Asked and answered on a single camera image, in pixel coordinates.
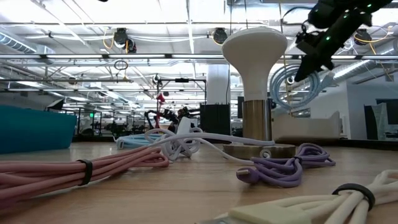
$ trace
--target brass base plate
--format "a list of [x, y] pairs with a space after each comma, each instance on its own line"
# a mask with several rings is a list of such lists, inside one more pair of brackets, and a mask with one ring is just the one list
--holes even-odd
[[275, 144], [273, 146], [251, 146], [239, 144], [223, 145], [224, 152], [238, 159], [250, 160], [252, 157], [271, 157], [284, 159], [296, 154], [296, 147], [288, 144]]

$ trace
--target pink cable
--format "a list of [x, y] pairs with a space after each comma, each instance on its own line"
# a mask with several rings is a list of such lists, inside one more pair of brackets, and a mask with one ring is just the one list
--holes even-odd
[[[139, 147], [133, 151], [93, 159], [90, 181], [100, 180], [132, 167], [167, 167], [169, 160], [159, 147]], [[81, 162], [0, 162], [0, 208], [31, 197], [80, 185], [86, 165]]]

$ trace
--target cable tie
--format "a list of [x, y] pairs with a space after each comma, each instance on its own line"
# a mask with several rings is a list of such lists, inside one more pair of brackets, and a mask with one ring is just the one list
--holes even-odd
[[300, 163], [301, 165], [303, 164], [303, 159], [302, 159], [301, 157], [294, 156], [294, 157], [292, 157], [292, 158], [298, 159], [298, 163]]
[[343, 184], [343, 185], [339, 186], [332, 193], [332, 195], [338, 195], [338, 192], [340, 192], [342, 190], [355, 190], [355, 191], [361, 192], [368, 200], [368, 203], [369, 203], [368, 211], [372, 210], [374, 203], [376, 202], [376, 199], [374, 197], [374, 194], [368, 188], [366, 188], [360, 184]]
[[83, 178], [83, 182], [79, 185], [84, 186], [90, 183], [91, 177], [93, 176], [93, 163], [87, 159], [79, 159], [77, 162], [81, 162], [86, 165], [85, 177]]

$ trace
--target white lampshade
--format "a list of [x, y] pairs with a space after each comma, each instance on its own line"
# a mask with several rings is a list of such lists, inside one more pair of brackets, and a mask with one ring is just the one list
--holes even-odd
[[269, 71], [286, 48], [285, 35], [267, 27], [242, 30], [226, 39], [222, 52], [242, 76], [245, 101], [267, 98]]

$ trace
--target wooden tabletop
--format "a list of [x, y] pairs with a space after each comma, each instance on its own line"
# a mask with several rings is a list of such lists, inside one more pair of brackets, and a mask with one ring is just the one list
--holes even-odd
[[[383, 170], [398, 169], [398, 152], [331, 148], [335, 167], [305, 170], [300, 187], [248, 185], [235, 177], [241, 167], [203, 146], [191, 159], [165, 169], [132, 169], [86, 187], [21, 202], [0, 211], [0, 223], [189, 224], [240, 205], [299, 195], [330, 194], [339, 185], [367, 185]], [[75, 143], [71, 149], [1, 155], [0, 160], [75, 161], [115, 154], [111, 143]], [[398, 202], [370, 211], [368, 223], [395, 223]]]

